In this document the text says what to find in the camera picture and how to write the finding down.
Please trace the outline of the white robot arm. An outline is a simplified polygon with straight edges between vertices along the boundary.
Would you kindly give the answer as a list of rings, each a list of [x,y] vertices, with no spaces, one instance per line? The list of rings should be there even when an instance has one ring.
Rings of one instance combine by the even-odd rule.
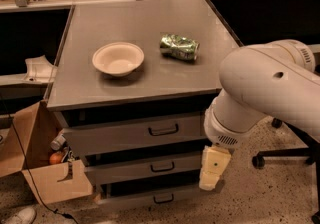
[[[320,138],[320,77],[312,49],[297,40],[240,47],[221,62],[222,90],[205,111],[204,130],[212,142],[203,150],[199,187],[211,191],[231,151],[251,129],[271,116]]]

